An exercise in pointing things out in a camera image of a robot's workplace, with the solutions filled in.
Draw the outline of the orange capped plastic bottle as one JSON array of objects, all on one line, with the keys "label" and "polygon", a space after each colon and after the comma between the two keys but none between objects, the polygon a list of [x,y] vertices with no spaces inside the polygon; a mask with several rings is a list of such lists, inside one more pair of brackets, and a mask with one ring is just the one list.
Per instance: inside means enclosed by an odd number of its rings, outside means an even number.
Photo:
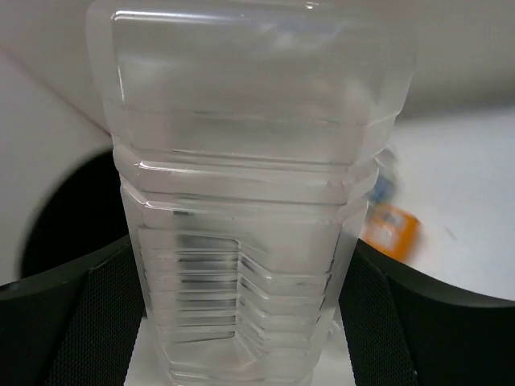
[{"label": "orange capped plastic bottle", "polygon": [[378,176],[366,195],[369,208],[360,238],[386,256],[407,263],[417,248],[422,225],[416,216],[394,203],[401,180],[393,149],[384,148],[375,161]]}]

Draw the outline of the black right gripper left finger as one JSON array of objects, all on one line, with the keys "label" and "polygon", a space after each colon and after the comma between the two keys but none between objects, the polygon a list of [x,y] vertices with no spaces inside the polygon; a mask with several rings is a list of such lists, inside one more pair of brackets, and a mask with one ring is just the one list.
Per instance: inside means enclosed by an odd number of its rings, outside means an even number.
[{"label": "black right gripper left finger", "polygon": [[124,236],[1,288],[3,385],[122,385],[142,319]]}]

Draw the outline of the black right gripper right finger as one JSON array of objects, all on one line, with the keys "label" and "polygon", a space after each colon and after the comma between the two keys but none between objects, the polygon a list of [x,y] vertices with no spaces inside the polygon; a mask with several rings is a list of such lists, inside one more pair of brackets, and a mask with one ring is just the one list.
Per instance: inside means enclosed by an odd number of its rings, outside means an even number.
[{"label": "black right gripper right finger", "polygon": [[357,385],[512,385],[514,303],[359,241],[339,299]]}]

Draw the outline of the clear plastic bottle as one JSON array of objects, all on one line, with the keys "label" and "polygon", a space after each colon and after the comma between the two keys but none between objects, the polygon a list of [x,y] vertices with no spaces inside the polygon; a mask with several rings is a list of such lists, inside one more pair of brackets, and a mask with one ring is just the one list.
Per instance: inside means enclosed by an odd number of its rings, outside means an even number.
[{"label": "clear plastic bottle", "polygon": [[414,68],[406,1],[95,1],[170,385],[309,385]]}]

